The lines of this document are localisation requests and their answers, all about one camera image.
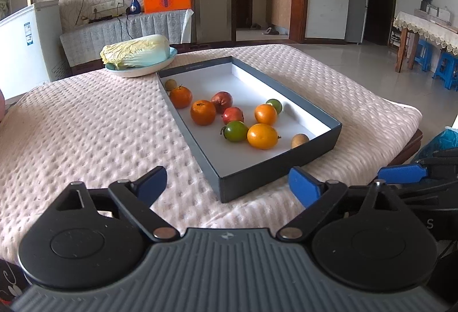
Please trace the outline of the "brown kiwi back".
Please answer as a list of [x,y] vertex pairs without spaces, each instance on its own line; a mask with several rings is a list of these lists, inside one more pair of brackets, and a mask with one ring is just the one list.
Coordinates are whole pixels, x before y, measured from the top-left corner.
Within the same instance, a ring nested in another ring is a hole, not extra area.
[[295,149],[301,145],[304,145],[309,142],[309,138],[305,134],[296,134],[291,139],[291,148]]

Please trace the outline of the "brown kiwi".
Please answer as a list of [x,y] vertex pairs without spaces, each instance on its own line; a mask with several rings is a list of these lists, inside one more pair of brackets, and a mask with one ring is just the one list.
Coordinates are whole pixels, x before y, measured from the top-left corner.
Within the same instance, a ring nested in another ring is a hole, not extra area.
[[301,145],[304,145],[309,142],[309,138],[305,134],[296,134],[291,139],[291,148],[295,149]]
[[177,85],[177,82],[174,80],[174,79],[168,79],[165,84],[165,89],[170,92],[172,90],[174,90],[178,85]]

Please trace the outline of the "large yellow-orange orange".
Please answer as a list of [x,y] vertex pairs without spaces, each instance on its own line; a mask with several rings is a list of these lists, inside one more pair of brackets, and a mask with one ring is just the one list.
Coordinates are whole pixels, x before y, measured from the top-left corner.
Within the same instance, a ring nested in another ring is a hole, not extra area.
[[280,138],[276,129],[268,124],[253,125],[247,133],[247,140],[250,146],[261,150],[274,148]]

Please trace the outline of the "orange round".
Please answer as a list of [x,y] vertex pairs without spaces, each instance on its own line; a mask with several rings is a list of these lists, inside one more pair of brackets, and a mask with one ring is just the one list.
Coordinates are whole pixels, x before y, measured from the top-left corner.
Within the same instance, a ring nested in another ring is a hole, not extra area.
[[273,105],[264,103],[255,108],[254,116],[258,124],[273,126],[277,121],[278,114]]

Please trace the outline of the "green tomato with stem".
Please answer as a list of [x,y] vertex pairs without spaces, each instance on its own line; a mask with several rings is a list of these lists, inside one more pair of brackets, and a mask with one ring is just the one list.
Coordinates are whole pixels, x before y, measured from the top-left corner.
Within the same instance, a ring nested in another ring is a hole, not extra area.
[[248,127],[242,121],[230,121],[220,131],[220,134],[230,142],[245,141]]

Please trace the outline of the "red apple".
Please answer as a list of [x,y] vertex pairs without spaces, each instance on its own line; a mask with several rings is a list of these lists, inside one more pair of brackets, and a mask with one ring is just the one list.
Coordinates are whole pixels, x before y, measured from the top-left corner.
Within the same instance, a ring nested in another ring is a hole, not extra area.
[[243,122],[244,121],[243,111],[236,106],[228,107],[223,112],[222,120],[225,123],[225,125],[229,124],[232,121]]
[[210,102],[215,106],[218,114],[223,114],[226,109],[232,107],[233,97],[226,91],[219,91],[213,95]]

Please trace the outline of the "orange mandarin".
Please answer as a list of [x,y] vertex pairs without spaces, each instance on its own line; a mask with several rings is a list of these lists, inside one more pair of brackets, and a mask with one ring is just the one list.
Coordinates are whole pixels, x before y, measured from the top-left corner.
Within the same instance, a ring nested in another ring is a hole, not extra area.
[[169,98],[176,109],[183,109],[193,102],[193,93],[187,87],[177,86],[169,93]]
[[196,125],[208,126],[214,122],[217,111],[212,102],[208,100],[198,100],[191,106],[190,116]]

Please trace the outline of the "brown kiwi front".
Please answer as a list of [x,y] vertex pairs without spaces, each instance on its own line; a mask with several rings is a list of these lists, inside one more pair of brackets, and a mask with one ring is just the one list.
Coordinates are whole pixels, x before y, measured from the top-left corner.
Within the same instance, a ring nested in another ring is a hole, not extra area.
[[165,84],[165,89],[170,92],[172,90],[174,90],[178,85],[177,85],[177,82],[174,80],[174,79],[168,79]]

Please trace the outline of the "wooden kitchen cabinet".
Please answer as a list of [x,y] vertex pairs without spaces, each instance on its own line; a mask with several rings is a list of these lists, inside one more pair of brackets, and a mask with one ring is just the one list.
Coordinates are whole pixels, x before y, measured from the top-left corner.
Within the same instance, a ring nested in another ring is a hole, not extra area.
[[274,27],[280,34],[290,33],[292,0],[266,0],[265,19],[268,27]]

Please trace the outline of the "pink quilted table cover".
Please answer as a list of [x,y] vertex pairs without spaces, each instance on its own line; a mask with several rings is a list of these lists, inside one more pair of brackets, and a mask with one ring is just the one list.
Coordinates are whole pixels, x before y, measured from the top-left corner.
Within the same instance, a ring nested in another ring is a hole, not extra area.
[[[384,99],[288,45],[190,52],[173,64],[224,56],[264,72],[341,122],[334,149],[305,167],[319,179],[367,184],[422,120],[413,106]],[[1,121],[1,258],[16,262],[23,235],[69,183],[106,187],[158,165],[167,170],[168,186],[153,209],[180,231],[276,231],[303,209],[285,179],[221,203],[169,113],[158,78],[98,70],[29,91]]]

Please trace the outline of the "blue plastic stool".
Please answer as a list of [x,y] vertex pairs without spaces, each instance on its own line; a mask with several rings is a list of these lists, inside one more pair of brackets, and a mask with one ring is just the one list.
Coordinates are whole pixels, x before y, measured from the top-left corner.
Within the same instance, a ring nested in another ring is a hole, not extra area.
[[420,39],[417,44],[414,63],[419,64],[423,72],[429,72],[431,69],[432,56],[433,45],[427,40]]
[[442,79],[447,90],[457,87],[457,56],[441,50],[433,79]]

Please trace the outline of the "light blue plate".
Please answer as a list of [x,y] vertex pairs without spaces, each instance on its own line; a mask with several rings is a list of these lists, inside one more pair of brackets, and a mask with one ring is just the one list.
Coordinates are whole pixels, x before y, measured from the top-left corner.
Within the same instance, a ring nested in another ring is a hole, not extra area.
[[113,64],[106,64],[105,69],[119,77],[123,78],[136,78],[136,77],[141,77],[141,76],[147,76],[152,73],[158,72],[165,67],[169,66],[174,60],[175,57],[178,55],[178,50],[174,47],[169,48],[169,57],[162,61],[158,62],[149,66],[144,66],[144,67],[134,67],[134,68],[129,68],[129,69],[123,69],[123,70],[118,70]]

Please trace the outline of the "wooden side table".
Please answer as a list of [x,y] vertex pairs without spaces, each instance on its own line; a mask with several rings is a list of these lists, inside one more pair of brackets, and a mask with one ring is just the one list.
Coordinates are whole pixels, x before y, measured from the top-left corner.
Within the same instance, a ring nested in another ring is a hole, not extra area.
[[413,68],[414,53],[420,37],[435,44],[447,53],[457,56],[457,32],[450,27],[402,11],[395,17],[393,26],[400,30],[400,45],[397,49],[397,61],[394,67],[397,73],[401,72],[402,69],[409,33],[414,34],[414,43],[408,62],[409,69]]

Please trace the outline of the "napa cabbage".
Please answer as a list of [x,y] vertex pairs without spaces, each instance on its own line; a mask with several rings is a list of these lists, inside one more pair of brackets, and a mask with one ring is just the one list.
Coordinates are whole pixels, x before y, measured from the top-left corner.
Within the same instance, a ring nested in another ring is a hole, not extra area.
[[140,68],[158,64],[170,57],[168,39],[160,34],[106,45],[100,52],[105,65],[113,65],[116,70]]

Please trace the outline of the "blue glass bottle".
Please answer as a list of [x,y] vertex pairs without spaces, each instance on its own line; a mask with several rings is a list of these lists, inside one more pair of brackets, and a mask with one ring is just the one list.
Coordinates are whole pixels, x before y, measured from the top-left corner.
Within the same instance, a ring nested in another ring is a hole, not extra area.
[[131,0],[129,6],[129,14],[139,14],[141,12],[141,5],[138,0]]

